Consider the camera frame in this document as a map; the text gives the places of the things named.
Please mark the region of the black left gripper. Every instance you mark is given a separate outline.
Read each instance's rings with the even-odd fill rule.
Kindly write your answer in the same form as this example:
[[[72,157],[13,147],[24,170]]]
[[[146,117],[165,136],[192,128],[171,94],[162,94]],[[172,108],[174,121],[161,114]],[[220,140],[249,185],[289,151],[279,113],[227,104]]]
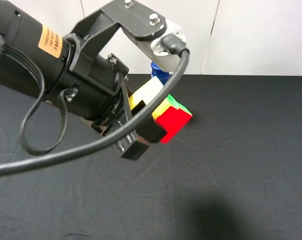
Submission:
[[[68,62],[47,93],[47,100],[56,104],[62,90],[72,89],[64,94],[68,111],[83,118],[103,138],[118,130],[145,107],[141,100],[130,109],[131,91],[125,83],[129,69],[114,54],[107,59],[97,56],[92,65],[86,64],[89,68],[86,76],[69,71],[69,65]],[[140,122],[136,132],[152,144],[159,143],[167,134],[152,115]]]

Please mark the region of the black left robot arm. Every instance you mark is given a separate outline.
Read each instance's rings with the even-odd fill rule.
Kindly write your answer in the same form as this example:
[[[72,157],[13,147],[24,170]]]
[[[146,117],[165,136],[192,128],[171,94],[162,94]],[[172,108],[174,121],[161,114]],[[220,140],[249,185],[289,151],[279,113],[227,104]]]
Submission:
[[[61,114],[57,143],[66,133],[68,113],[84,120],[102,136],[131,118],[127,66],[115,55],[100,51],[117,30],[131,40],[150,42],[167,30],[160,15],[132,1],[114,0],[79,21],[66,36],[40,23],[10,1],[0,0],[0,85],[34,97],[22,121],[19,142],[29,154],[41,156],[53,148],[38,149],[26,139],[26,126],[41,102],[56,106]]]

